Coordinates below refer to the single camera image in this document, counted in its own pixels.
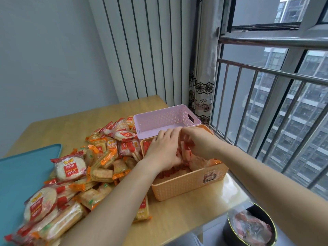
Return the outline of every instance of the white wall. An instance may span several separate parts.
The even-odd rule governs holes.
[[[118,102],[88,0],[0,0],[0,31],[0,157],[31,122]]]
[[[89,1],[119,101],[187,105],[196,0]]]

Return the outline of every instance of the plastic basket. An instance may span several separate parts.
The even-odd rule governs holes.
[[[135,129],[140,140],[157,136],[160,130],[189,127],[201,121],[185,105],[176,105],[157,111],[137,114],[134,117]]]
[[[201,127],[203,129],[206,129],[209,133],[213,133],[209,128],[207,128],[207,126],[203,124],[197,125],[197,127]],[[141,140],[140,145],[143,156],[145,156],[143,150],[143,143],[145,141],[151,141],[154,137],[155,136]],[[221,163],[215,166],[193,171],[191,173],[179,176],[174,179],[170,179],[166,182],[162,182],[157,185],[152,185],[152,189],[156,199],[158,201],[163,201],[174,196],[186,193],[188,191],[195,190],[197,188],[223,180],[227,171],[228,167],[225,164]]]

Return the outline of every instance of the person's left hand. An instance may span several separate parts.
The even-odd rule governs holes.
[[[169,128],[166,132],[161,130],[152,140],[144,160],[154,166],[154,170],[158,173],[182,163],[175,155],[181,129],[182,127]]]

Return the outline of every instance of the teal tray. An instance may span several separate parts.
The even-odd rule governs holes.
[[[0,159],[0,237],[13,233],[23,221],[24,202],[47,180],[61,144]],[[4,239],[0,246],[8,245]]]

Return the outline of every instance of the purple basket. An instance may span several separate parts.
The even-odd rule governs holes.
[[[201,124],[201,121],[183,104],[137,114],[133,118],[140,140],[156,136],[160,130]]]

